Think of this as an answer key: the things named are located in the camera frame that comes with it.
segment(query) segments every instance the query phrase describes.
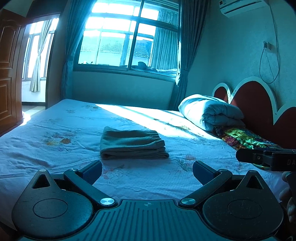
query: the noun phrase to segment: human hand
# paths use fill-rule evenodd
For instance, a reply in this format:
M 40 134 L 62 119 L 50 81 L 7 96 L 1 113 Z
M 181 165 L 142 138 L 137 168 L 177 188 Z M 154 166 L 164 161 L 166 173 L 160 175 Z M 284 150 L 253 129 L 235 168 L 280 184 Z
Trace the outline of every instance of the human hand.
M 286 175 L 288 173 L 289 172 L 283 172 L 281 176 L 284 182 L 287 182 Z M 281 193 L 279 194 L 279 199 L 284 203 L 287 203 L 287 212 L 288 212 L 290 223 L 296 222 L 296 206 L 294 204 L 290 187 L 287 187 L 283 191 L 281 191 Z

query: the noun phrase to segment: red headboard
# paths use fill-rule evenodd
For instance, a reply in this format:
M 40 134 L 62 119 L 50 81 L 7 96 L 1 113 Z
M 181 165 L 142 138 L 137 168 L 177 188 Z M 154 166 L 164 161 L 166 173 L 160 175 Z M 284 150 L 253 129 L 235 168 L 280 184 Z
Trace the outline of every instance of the red headboard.
M 296 101 L 278 110 L 272 90 L 258 77 L 240 82 L 228 98 L 225 86 L 217 85 L 212 96 L 239 107 L 249 130 L 283 148 L 296 149 Z

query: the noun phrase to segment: door panel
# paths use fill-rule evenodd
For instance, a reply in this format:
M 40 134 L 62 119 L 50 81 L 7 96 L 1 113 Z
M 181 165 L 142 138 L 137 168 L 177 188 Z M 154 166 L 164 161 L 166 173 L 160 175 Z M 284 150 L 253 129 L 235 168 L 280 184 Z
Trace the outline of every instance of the door panel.
M 25 24 L 26 18 L 5 9 L 0 11 L 0 133 L 22 117 L 19 54 Z

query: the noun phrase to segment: electrical outlet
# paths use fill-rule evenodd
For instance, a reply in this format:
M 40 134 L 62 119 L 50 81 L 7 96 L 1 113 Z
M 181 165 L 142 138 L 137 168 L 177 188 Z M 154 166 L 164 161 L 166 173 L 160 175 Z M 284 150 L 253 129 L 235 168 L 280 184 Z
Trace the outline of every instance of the electrical outlet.
M 271 43 L 270 42 L 267 43 L 267 42 L 264 41 L 263 42 L 263 48 L 264 49 L 271 50 Z

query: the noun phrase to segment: curtain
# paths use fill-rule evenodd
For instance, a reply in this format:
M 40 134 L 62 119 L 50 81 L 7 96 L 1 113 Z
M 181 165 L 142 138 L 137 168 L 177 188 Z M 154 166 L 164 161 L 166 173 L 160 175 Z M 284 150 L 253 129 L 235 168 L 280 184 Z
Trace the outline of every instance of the curtain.
M 72 0 L 67 19 L 66 30 L 66 62 L 64 64 L 61 98 L 72 98 L 72 72 L 75 51 L 82 38 L 86 21 L 96 0 Z
M 178 13 L 169 10 L 160 10 L 158 21 L 178 26 Z M 151 67 L 156 69 L 176 69 L 178 33 L 164 28 L 156 28 Z
M 169 104 L 170 110 L 178 110 L 185 98 L 188 73 L 196 57 L 209 4 L 210 0 L 181 0 L 179 3 L 178 72 Z
M 38 55 L 36 58 L 36 62 L 34 65 L 34 70 L 32 74 L 31 84 L 30 84 L 30 91 L 31 92 L 39 92 L 40 88 L 40 62 L 41 62 L 41 53 L 44 49 L 45 42 L 49 33 L 50 26 L 52 24 L 52 19 L 44 21 L 41 33 L 39 35 L 38 40 Z

